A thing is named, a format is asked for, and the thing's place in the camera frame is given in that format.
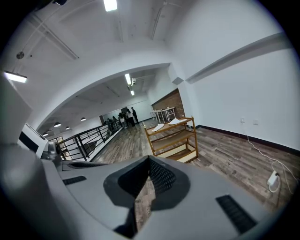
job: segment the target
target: wooden shelf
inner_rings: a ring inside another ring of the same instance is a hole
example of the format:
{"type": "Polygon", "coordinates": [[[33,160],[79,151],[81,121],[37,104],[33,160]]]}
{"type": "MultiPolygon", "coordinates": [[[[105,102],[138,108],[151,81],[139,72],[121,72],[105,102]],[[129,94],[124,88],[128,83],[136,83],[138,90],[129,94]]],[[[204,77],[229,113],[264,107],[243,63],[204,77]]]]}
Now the wooden shelf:
{"type": "Polygon", "coordinates": [[[153,150],[158,151],[160,149],[171,146],[177,142],[181,142],[193,135],[194,135],[194,132],[191,132],[188,130],[182,130],[177,134],[171,135],[170,137],[166,136],[165,138],[162,138],[161,140],[151,142],[151,143],[153,146],[153,150]]]}
{"type": "Polygon", "coordinates": [[[178,120],[183,120],[183,119],[185,119],[185,121],[182,121],[182,122],[180,122],[178,124],[174,124],[174,125],[169,125],[169,122],[166,122],[165,125],[161,129],[159,129],[158,131],[156,131],[156,132],[152,132],[152,130],[155,127],[151,127],[149,129],[147,129],[147,133],[148,133],[149,136],[151,136],[151,135],[154,135],[154,134],[157,134],[157,133],[161,133],[161,132],[167,131],[167,130],[169,130],[171,128],[175,128],[177,126],[184,125],[187,122],[190,122],[190,121],[193,120],[192,118],[179,118],[178,120]]]}
{"type": "Polygon", "coordinates": [[[175,153],[175,154],[173,154],[173,155],[171,155],[171,156],[168,156],[168,157],[166,157],[166,158],[172,159],[172,160],[178,160],[178,159],[180,159],[180,158],[186,156],[186,155],[189,154],[190,152],[191,152],[191,150],[186,148],[186,149],[184,149],[184,150],[182,150],[182,151],[180,151],[180,152],[177,152],[177,153],[175,153]]]}
{"type": "Polygon", "coordinates": [[[183,120],[183,121],[178,124],[174,124],[174,125],[169,125],[167,122],[161,129],[159,129],[156,132],[152,132],[152,130],[155,127],[151,127],[149,129],[147,129],[146,125],[144,125],[145,133],[146,133],[148,142],[150,144],[150,147],[151,147],[151,150],[152,150],[152,153],[154,156],[158,156],[161,158],[168,158],[168,159],[172,159],[172,160],[182,162],[182,163],[187,163],[187,162],[191,161],[192,159],[198,157],[197,144],[194,147],[193,145],[191,145],[189,143],[189,140],[188,140],[189,137],[193,136],[195,139],[195,143],[197,143],[197,134],[196,134],[194,118],[193,117],[179,118],[179,120],[183,120]],[[186,127],[186,123],[190,122],[190,121],[193,122],[193,131],[187,130],[187,127],[186,127]],[[184,129],[178,128],[177,129],[178,131],[176,131],[174,128],[178,127],[178,126],[184,126],[184,129]],[[163,133],[172,128],[173,128],[173,131],[171,131],[171,133],[170,132],[165,133],[167,135],[163,135],[162,137],[151,141],[150,137],[152,135],[155,135],[157,133],[163,133]],[[172,145],[173,145],[173,147],[171,149],[165,150],[160,153],[156,153],[158,150],[170,147],[172,145]]]}

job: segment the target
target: ceiling light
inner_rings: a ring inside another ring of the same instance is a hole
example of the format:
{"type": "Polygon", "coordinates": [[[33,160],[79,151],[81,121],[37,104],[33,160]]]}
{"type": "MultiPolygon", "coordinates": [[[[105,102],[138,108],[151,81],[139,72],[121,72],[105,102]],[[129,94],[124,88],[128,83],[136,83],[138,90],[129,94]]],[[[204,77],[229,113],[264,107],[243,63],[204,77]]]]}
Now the ceiling light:
{"type": "Polygon", "coordinates": [[[17,82],[21,82],[21,83],[24,83],[27,80],[27,77],[25,77],[25,76],[22,76],[22,75],[19,75],[16,73],[10,73],[7,71],[4,72],[4,76],[9,80],[17,81],[17,82]]]}
{"type": "Polygon", "coordinates": [[[103,0],[103,2],[106,12],[113,11],[118,8],[117,0],[103,0]]]}
{"type": "Polygon", "coordinates": [[[56,123],[54,124],[54,127],[55,127],[55,128],[57,128],[57,127],[59,127],[59,126],[61,126],[61,124],[60,124],[59,122],[56,122],[56,123]]]}
{"type": "Polygon", "coordinates": [[[130,80],[130,75],[129,75],[129,73],[125,74],[125,78],[126,78],[127,84],[128,84],[128,85],[131,85],[131,80],[130,80]]]}

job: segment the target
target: ceiling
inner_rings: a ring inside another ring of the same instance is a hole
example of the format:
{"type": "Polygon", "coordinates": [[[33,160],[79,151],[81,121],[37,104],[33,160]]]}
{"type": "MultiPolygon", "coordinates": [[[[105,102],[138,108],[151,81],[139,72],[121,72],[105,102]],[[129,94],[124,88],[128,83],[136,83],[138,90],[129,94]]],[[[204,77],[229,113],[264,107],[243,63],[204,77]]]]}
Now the ceiling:
{"type": "MultiPolygon", "coordinates": [[[[117,0],[118,9],[111,12],[105,11],[103,0],[67,0],[63,6],[51,3],[29,14],[20,24],[3,52],[1,68],[28,77],[25,84],[16,82],[15,86],[34,110],[40,110],[45,99],[72,79],[61,77],[65,66],[89,57],[107,44],[144,38],[165,40],[184,3],[185,0],[117,0]],[[16,54],[20,51],[25,56],[18,60],[16,54]]],[[[137,81],[135,91],[145,92],[149,83],[137,81]]],[[[130,94],[124,84],[122,76],[78,95],[52,114],[40,130],[50,129],[56,120],[69,123],[90,103],[114,98],[115,93],[130,94]]]]}
{"type": "MultiPolygon", "coordinates": [[[[130,74],[131,78],[135,78],[136,82],[131,89],[135,95],[146,93],[148,86],[154,80],[156,69],[143,70],[130,74]]],[[[49,136],[54,135],[55,122],[61,123],[63,126],[75,127],[80,122],[73,122],[76,116],[83,116],[83,112],[94,104],[107,104],[114,99],[132,98],[128,89],[125,76],[119,76],[107,82],[101,83],[65,103],[61,108],[55,111],[46,122],[39,128],[39,132],[49,131],[49,136]]]]}

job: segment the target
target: wooden floor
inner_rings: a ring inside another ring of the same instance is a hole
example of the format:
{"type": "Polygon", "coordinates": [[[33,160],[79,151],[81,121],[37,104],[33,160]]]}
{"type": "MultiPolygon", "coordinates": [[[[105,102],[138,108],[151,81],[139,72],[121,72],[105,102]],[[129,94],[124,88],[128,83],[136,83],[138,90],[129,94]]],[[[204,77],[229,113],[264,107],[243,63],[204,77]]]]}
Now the wooden floor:
{"type": "MultiPolygon", "coordinates": [[[[158,124],[154,120],[147,120],[144,123],[147,128],[158,124]]],[[[174,131],[177,130],[171,129],[166,133],[169,134],[174,131]]],[[[162,136],[163,134],[156,134],[153,136],[153,139],[162,136]]],[[[191,143],[195,143],[193,138],[189,140],[191,143]]],[[[210,169],[230,179],[252,194],[268,210],[274,211],[278,207],[285,205],[291,198],[280,164],[275,164],[274,168],[281,177],[281,190],[276,193],[269,191],[267,180],[273,171],[271,168],[272,161],[262,156],[246,140],[199,128],[197,130],[197,144],[199,156],[189,164],[195,167],[210,169]]],[[[263,154],[284,163],[296,178],[300,176],[300,157],[258,143],[253,144],[263,154]]],[[[152,155],[152,152],[143,127],[136,125],[135,127],[122,130],[96,156],[94,161],[115,163],[145,155],[152,155]]],[[[296,185],[295,180],[288,171],[286,171],[286,175],[291,190],[293,190],[296,185]]],[[[135,201],[138,229],[148,219],[151,201],[154,198],[153,185],[150,179],[148,179],[135,201]]]]}

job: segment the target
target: black railing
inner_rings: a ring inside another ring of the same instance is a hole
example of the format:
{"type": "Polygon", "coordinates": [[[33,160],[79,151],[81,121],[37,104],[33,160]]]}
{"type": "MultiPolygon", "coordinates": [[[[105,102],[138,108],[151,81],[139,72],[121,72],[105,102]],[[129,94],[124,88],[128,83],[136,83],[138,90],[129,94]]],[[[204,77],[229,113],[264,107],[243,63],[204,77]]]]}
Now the black railing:
{"type": "Polygon", "coordinates": [[[114,133],[120,130],[120,121],[109,122],[78,133],[62,142],[61,157],[65,160],[78,160],[90,158],[96,147],[105,143],[114,133]]]}

